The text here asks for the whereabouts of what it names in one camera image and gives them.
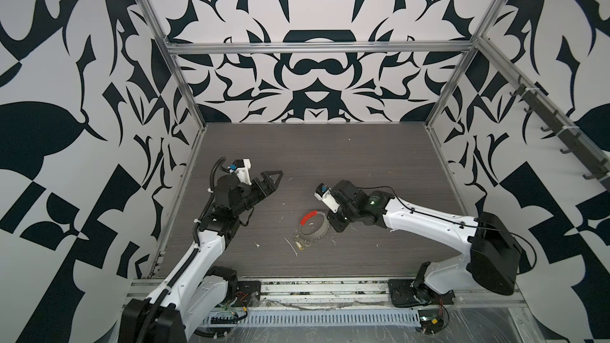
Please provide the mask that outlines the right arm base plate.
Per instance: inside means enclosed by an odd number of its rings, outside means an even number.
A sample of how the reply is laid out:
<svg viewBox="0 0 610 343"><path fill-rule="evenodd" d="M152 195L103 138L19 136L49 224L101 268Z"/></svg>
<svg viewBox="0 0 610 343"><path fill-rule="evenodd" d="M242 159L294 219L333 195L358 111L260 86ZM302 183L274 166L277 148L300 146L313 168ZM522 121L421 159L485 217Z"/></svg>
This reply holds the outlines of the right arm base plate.
<svg viewBox="0 0 610 343"><path fill-rule="evenodd" d="M414 279L390 279L388 289L390 302L398 308L454 305L455 294L453 291L440 295L433 292L425 284L416 284Z"/></svg>

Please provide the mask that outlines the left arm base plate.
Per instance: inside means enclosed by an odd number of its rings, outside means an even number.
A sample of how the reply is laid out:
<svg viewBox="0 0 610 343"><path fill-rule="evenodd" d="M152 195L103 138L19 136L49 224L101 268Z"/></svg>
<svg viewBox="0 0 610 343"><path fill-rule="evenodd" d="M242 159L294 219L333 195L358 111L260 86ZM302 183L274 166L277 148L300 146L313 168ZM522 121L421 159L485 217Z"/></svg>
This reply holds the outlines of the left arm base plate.
<svg viewBox="0 0 610 343"><path fill-rule="evenodd" d="M224 303L231 306L251 306L261 296L262 283L259 280L240 280L229 282Z"/></svg>

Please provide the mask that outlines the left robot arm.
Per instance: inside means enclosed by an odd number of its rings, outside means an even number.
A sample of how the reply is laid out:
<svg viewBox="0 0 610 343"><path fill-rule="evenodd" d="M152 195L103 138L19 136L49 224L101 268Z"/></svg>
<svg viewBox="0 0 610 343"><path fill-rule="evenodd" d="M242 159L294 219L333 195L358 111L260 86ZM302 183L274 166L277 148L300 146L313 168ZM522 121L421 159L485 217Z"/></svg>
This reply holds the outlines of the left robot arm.
<svg viewBox="0 0 610 343"><path fill-rule="evenodd" d="M122 311L120 342L187 342L202 330L208 314L234 300L235 270L216 265L217 259L245 225L244 213L270 197L279 187L282 171L264 171L251 178L235 166L211 178L211 197L194 223L193 242L170 274L143 299L130 300Z"/></svg>

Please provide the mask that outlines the large wire keyring red sleeve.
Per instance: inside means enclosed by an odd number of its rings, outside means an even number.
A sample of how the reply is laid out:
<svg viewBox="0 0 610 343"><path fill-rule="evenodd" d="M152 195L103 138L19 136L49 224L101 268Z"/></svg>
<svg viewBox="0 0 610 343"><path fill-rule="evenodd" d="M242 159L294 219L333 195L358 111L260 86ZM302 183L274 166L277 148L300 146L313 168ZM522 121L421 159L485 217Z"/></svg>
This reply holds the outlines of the large wire keyring red sleeve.
<svg viewBox="0 0 610 343"><path fill-rule="evenodd" d="M302 242L306 247L311 246L325 236L330 227L327 214L322 211L311 211L300 219L294 235L295 243Z"/></svg>

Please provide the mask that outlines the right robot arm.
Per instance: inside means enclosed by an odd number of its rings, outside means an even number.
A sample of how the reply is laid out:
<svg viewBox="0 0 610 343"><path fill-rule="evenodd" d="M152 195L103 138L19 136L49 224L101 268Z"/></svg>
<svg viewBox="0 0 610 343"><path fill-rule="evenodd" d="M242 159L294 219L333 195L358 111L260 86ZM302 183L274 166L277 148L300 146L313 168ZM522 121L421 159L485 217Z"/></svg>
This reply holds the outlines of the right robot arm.
<svg viewBox="0 0 610 343"><path fill-rule="evenodd" d="M505 296L515 291L524 250L493 214L472 217L436 211L400 198L390 187L363 188L348 180L333 187L319 184L315 196L328 208L327 218L338 233L360 222L414 233L459 253L423 263L412 281L391 279L390 300L395 307L441 305L456 290L482 288Z"/></svg>

